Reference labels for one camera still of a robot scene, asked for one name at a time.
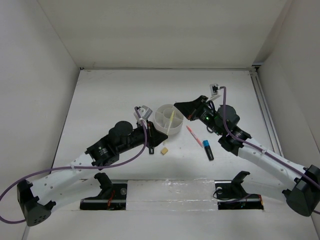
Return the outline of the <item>yellow thin highlighter pen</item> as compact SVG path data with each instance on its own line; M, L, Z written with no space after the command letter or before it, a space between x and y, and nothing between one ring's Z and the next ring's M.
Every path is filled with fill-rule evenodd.
M170 119L169 119L169 124L168 124L167 131L166 131L166 135L168 136L168 138L169 138L169 132L170 132L171 125L172 125L174 117L175 117L175 111L173 110L172 113L171 113Z

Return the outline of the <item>pink thin highlighter pen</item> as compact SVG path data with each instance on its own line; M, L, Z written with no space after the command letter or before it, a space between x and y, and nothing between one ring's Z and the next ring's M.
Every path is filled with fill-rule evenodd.
M196 142L200 145L201 148L203 148L203 143L200 141L200 139L196 136L196 134L193 132L193 130L189 127L186 126L186 129L189 131L189 133L192 135L192 137L196 140Z

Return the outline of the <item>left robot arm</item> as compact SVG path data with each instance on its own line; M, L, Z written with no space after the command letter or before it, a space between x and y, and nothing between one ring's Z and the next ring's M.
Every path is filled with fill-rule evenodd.
M154 148L168 139L151 121L133 127L119 121L108 134L88 147L66 169L51 171L38 180L22 180L17 184L17 200L27 226L36 226L71 202L95 196L108 199L113 183L103 169L115 166L120 154L140 145L154 153Z

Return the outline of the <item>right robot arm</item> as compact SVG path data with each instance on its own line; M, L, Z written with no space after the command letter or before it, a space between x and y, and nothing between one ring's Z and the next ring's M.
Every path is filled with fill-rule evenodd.
M215 108L213 102L201 95L188 102L176 102L174 107L189 121L200 120L220 136L219 144L227 152L245 159L277 178L287 205L296 213L309 217L320 202L320 169L305 167L268 150L240 129L240 117L227 104Z

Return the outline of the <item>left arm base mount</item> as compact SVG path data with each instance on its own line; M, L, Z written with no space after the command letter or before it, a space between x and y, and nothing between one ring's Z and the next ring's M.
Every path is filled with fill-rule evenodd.
M106 173L97 173L94 179L99 184L99 193L80 201L83 211L124 211L127 204L128 182L111 181Z

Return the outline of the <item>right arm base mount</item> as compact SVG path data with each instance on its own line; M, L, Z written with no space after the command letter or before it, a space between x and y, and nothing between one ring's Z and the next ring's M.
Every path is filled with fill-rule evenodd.
M217 200L218 210L264 210L259 194L247 193L242 187L248 171L239 172L232 180L215 180L212 197Z

